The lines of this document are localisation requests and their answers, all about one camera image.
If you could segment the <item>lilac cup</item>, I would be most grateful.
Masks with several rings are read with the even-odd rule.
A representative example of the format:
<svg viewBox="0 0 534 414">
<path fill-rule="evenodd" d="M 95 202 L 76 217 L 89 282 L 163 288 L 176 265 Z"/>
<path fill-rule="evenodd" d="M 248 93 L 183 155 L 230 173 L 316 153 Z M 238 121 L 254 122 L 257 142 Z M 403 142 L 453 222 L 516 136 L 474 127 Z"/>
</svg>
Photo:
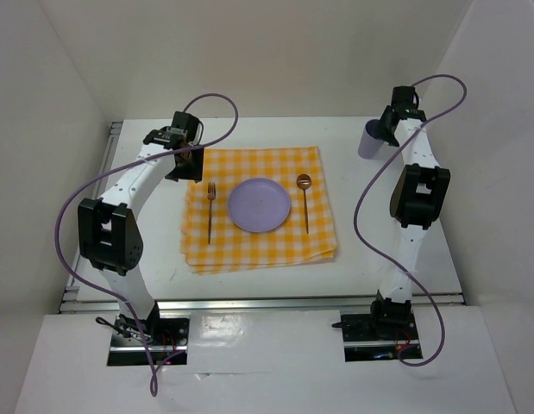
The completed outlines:
<svg viewBox="0 0 534 414">
<path fill-rule="evenodd" d="M 380 120 L 368 121 L 362 131 L 358 154 L 363 159 L 373 158 L 385 142 L 385 129 Z"/>
</svg>

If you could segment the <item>copper fork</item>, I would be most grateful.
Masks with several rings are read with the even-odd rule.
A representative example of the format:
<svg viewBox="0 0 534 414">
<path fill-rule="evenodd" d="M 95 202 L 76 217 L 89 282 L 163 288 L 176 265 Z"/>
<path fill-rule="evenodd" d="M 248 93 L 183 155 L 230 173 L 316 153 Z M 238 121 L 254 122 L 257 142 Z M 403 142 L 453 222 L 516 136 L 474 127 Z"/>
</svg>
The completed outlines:
<svg viewBox="0 0 534 414">
<path fill-rule="evenodd" d="M 207 185 L 207 199 L 209 201 L 208 209 L 208 243 L 211 243 L 213 202 L 217 197 L 217 186 L 215 182 L 209 182 Z"/>
</svg>

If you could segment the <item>lilac plate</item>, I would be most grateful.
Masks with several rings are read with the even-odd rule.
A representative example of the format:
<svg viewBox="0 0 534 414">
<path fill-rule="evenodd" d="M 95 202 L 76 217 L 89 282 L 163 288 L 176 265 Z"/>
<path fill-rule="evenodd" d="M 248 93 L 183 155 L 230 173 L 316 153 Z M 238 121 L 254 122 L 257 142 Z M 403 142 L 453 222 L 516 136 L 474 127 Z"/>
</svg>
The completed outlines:
<svg viewBox="0 0 534 414">
<path fill-rule="evenodd" d="M 276 181 L 253 178 L 242 181 L 229 194 L 229 218 L 249 233 L 276 230 L 289 217 L 292 202 L 286 189 Z"/>
</svg>

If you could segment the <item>yellow checkered cloth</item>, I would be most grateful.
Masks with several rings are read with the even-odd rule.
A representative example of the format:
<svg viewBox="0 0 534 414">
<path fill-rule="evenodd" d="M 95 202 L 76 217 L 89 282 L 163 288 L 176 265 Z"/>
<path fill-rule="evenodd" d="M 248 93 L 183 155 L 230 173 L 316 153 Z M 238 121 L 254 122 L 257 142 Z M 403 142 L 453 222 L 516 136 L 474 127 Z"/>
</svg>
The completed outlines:
<svg viewBox="0 0 534 414">
<path fill-rule="evenodd" d="M 180 252 L 197 274 L 332 260 L 337 251 L 318 147 L 208 149 L 189 184 Z"/>
</svg>

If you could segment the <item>copper spoon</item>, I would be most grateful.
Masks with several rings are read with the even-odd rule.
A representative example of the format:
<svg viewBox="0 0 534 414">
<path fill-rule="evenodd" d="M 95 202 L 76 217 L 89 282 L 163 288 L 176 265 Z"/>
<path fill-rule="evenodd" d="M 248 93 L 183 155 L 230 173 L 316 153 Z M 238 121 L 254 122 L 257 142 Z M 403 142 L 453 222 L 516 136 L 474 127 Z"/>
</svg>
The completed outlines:
<svg viewBox="0 0 534 414">
<path fill-rule="evenodd" d="M 305 230 L 306 230 L 306 233 L 309 233 L 309 216 L 308 216 L 308 204 L 307 204 L 306 191 L 311 187 L 312 179 L 308 174 L 302 173 L 302 174 L 299 174 L 299 176 L 297 177 L 296 184 L 297 184 L 297 187 L 303 192 Z"/>
</svg>

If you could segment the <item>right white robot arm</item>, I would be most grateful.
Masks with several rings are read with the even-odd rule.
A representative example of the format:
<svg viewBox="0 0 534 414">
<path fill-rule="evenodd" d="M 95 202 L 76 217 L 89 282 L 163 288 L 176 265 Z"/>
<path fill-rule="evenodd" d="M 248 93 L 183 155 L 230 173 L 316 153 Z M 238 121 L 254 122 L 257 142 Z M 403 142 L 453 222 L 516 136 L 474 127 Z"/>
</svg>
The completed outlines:
<svg viewBox="0 0 534 414">
<path fill-rule="evenodd" d="M 439 218 L 450 182 L 449 170 L 441 168 L 433 155 L 423 126 L 426 116 L 418 106 L 414 87 L 397 86 L 380 119 L 384 139 L 401 150 L 404 162 L 389 205 L 397 222 L 398 264 L 384 278 L 367 318 L 370 334 L 383 340 L 407 337 L 412 320 L 409 275 L 427 230 Z"/>
</svg>

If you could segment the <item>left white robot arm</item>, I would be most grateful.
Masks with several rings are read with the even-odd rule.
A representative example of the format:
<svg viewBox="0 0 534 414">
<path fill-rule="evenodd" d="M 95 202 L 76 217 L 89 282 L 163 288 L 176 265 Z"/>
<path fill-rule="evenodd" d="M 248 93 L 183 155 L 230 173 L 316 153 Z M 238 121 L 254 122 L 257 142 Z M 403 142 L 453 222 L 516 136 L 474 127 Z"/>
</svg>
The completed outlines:
<svg viewBox="0 0 534 414">
<path fill-rule="evenodd" d="M 137 217 L 162 180 L 202 179 L 202 149 L 161 156 L 169 150 L 196 147 L 202 134 L 198 118 L 177 111 L 169 126 L 146 135 L 135 158 L 137 166 L 126 169 L 99 198 L 85 198 L 78 206 L 80 253 L 116 294 L 122 328 L 130 329 L 142 344 L 157 341 L 162 325 L 159 307 L 139 267 L 144 246 Z"/>
</svg>

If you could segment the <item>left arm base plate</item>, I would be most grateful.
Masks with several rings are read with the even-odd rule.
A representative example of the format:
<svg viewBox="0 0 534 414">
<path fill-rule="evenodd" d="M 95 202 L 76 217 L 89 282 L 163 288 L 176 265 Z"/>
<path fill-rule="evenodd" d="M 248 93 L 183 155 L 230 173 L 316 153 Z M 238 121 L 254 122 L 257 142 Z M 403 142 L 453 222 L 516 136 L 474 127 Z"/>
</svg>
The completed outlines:
<svg viewBox="0 0 534 414">
<path fill-rule="evenodd" d="M 120 318 L 109 322 L 96 317 L 95 322 L 111 329 L 108 367 L 146 366 L 148 359 L 136 328 L 124 327 Z M 187 363 L 190 318 L 175 317 L 160 320 L 159 331 L 145 334 L 149 352 L 155 366 L 183 366 Z"/>
</svg>

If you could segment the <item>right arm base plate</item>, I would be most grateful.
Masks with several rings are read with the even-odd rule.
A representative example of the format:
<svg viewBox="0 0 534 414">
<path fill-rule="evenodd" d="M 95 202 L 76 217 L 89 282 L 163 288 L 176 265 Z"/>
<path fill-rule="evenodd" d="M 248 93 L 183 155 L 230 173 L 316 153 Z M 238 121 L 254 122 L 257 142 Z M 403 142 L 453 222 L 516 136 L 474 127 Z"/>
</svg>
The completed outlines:
<svg viewBox="0 0 534 414">
<path fill-rule="evenodd" d="M 414 317 L 404 326 L 373 328 L 368 314 L 342 314 L 331 324 L 342 334 L 346 362 L 421 360 L 423 353 Z"/>
</svg>

